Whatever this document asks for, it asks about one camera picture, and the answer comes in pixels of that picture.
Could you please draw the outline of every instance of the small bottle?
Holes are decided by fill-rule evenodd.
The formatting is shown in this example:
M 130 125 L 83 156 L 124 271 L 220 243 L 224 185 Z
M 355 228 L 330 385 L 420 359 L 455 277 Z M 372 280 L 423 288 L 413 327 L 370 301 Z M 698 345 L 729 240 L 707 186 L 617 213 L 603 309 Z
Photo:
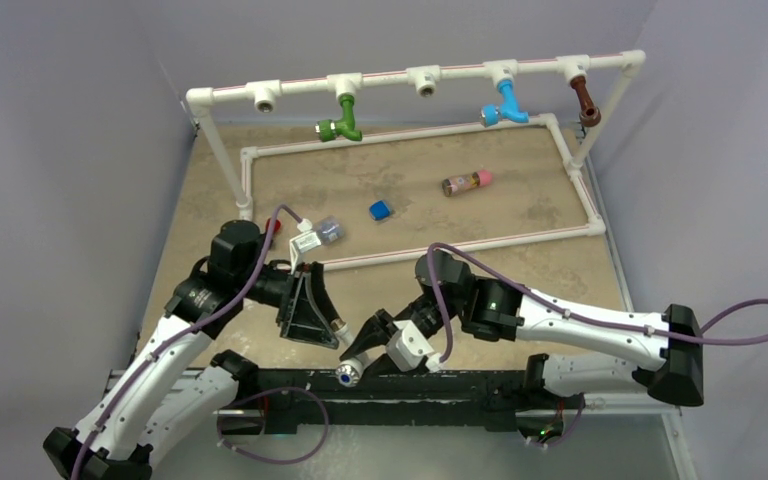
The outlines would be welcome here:
M 487 170 L 479 170 L 469 175 L 459 175 L 443 180 L 443 195 L 454 197 L 473 188 L 489 185 L 493 181 L 493 174 Z
M 313 231 L 316 232 L 316 236 L 322 245 L 330 245 L 343 238 L 346 234 L 343 226 L 334 218 L 334 215 L 329 215 L 316 222 L 316 225 L 313 226 Z

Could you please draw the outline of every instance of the faucet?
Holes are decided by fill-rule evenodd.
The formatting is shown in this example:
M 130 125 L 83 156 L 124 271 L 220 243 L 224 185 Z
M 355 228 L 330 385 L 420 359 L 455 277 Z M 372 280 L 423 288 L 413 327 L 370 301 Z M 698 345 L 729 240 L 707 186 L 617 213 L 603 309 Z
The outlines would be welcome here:
M 590 93 L 587 91 L 587 79 L 583 75 L 579 75 L 570 80 L 570 87 L 575 90 L 575 94 L 578 96 L 578 104 L 581 107 L 581 112 L 578 114 L 578 119 L 585 127 L 595 127 L 602 121 L 602 112 L 599 111 L 599 107 L 593 104 L 593 99 L 590 98 Z
M 516 123 L 528 123 L 528 112 L 519 110 L 519 103 L 516 100 L 516 95 L 514 95 L 514 83 L 505 79 L 496 85 L 496 89 L 502 94 L 504 101 L 498 106 L 485 105 L 481 109 L 481 124 L 485 127 L 492 127 L 503 118 Z
M 343 109 L 343 116 L 337 121 L 327 119 L 317 122 L 314 129 L 316 134 L 319 135 L 319 140 L 330 142 L 338 136 L 353 142 L 363 140 L 363 133 L 360 130 L 355 130 L 354 95 L 344 93 L 337 99 L 337 103 Z

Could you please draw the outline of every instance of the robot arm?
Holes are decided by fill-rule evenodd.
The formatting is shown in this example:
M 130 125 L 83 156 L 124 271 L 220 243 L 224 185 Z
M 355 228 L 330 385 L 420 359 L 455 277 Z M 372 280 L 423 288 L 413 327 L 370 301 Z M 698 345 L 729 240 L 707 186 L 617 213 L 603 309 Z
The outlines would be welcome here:
M 546 391 L 562 397 L 580 392 L 647 391 L 674 405 L 702 404 L 701 345 L 647 333 L 660 329 L 700 336 L 689 308 L 672 305 L 663 314 L 630 313 L 574 303 L 533 289 L 526 296 L 500 280 L 473 275 L 466 263 L 448 253 L 438 250 L 434 255 L 446 309 L 459 317 L 463 332 L 485 341 L 547 341 L 598 352 L 533 356 L 528 365 L 530 376 L 540 378 L 540 387 Z M 396 317 L 380 310 L 367 320 L 340 357 L 343 365 L 361 352 L 383 345 L 385 354 L 365 369 L 365 375 L 440 370 L 441 355 L 427 339 L 444 324 L 426 257 L 417 261 L 415 273 L 423 294 Z M 639 327 L 643 333 L 594 326 L 572 318 L 572 312 Z
M 193 390 L 168 396 L 182 372 L 242 310 L 242 302 L 230 302 L 253 274 L 264 241 L 251 222 L 222 227 L 210 255 L 175 288 L 166 314 L 120 381 L 74 428 L 55 428 L 46 438 L 43 447 L 63 478 L 72 476 L 83 448 L 81 479 L 147 479 L 151 466 L 206 416 L 257 388 L 257 367 L 229 351 L 214 357 Z M 281 337 L 336 349 L 339 340 L 330 325 L 338 315 L 325 291 L 322 265 L 302 263 L 291 273 L 283 264 L 264 265 L 246 297 L 278 309 Z M 215 321 L 183 334 L 224 310 Z M 117 395 L 121 398 L 98 428 Z

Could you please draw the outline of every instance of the blue faucet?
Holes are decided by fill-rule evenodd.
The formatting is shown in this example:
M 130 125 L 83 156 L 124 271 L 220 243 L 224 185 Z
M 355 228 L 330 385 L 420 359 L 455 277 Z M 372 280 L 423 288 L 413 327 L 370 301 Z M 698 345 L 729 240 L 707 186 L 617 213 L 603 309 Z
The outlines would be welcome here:
M 519 110 L 519 103 L 514 95 L 514 83 L 510 80 L 502 80 L 496 85 L 496 89 L 502 94 L 504 101 L 499 106 L 485 105 L 481 109 L 481 124 L 492 127 L 503 118 L 516 123 L 528 123 L 528 112 Z

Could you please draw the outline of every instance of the clear bottle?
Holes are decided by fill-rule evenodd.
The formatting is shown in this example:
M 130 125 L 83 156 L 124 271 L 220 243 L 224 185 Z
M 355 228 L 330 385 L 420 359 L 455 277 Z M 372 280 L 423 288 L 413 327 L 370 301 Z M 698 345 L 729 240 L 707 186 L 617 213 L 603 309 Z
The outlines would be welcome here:
M 334 215 L 328 215 L 316 222 L 313 226 L 313 231 L 316 232 L 316 236 L 322 245 L 330 245 L 343 238 L 346 234 L 343 226 L 334 218 Z

